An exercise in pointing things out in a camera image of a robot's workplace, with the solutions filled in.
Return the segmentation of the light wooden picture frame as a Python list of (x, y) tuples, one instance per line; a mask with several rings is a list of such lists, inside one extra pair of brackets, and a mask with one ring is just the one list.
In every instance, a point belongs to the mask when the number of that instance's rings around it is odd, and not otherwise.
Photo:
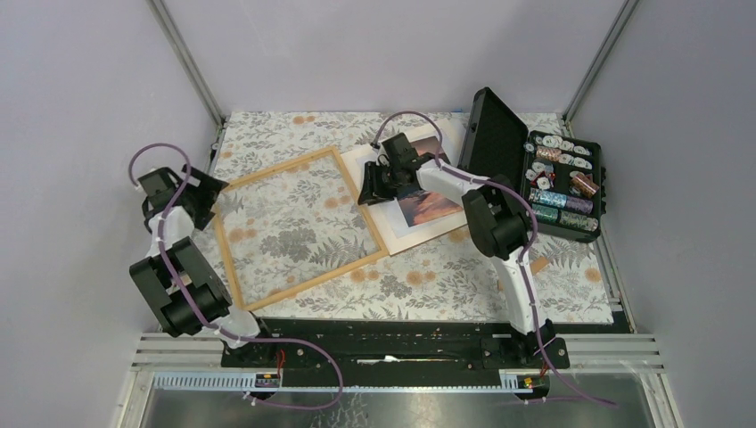
[(333, 146), (232, 180), (214, 212), (241, 309), (262, 309), (388, 254)]

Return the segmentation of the sunset landscape photo print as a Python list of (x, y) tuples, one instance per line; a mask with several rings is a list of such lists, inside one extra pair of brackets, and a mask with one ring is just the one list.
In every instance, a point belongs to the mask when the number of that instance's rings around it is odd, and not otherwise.
[[(408, 140), (418, 154), (435, 153), (440, 146), (438, 138), (431, 135), (409, 137)], [(367, 161), (377, 161), (376, 153), (371, 147), (363, 146), (344, 153), (342, 158), (349, 167), (357, 190), (361, 191), (364, 164)], [(461, 224), (460, 221), (464, 220), (463, 214), (457, 215), (462, 211), (461, 206), (439, 193), (416, 189), (402, 191), (397, 199), (367, 208), (386, 243), (406, 236), (419, 237), (421, 232), (430, 232), (435, 225), (442, 223), (442, 220), (449, 216), (455, 220), (453, 224)]]

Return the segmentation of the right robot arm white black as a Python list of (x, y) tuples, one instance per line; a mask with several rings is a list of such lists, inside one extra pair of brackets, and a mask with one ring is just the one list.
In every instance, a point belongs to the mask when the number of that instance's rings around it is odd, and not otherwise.
[(476, 249), (489, 259), (505, 295), (514, 330), (511, 353), (520, 366), (533, 367), (555, 339), (540, 307), (529, 250), (538, 231), (535, 214), (511, 187), (455, 168), (433, 153), (419, 153), (404, 134), (372, 142), (375, 160), (364, 166), (358, 202), (396, 200), (405, 190), (438, 193), (461, 206)]

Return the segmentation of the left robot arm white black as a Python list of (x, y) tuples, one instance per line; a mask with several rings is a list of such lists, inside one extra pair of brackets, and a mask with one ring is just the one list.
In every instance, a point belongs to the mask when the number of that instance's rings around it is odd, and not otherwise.
[(271, 363), (275, 340), (261, 333), (250, 312), (232, 303), (223, 280), (192, 239), (215, 217), (212, 208), (226, 182), (193, 168), (176, 173), (163, 167), (137, 183), (145, 193), (142, 213), (152, 240), (129, 274), (162, 330), (173, 337), (210, 331), (228, 347), (242, 347), (254, 366)]

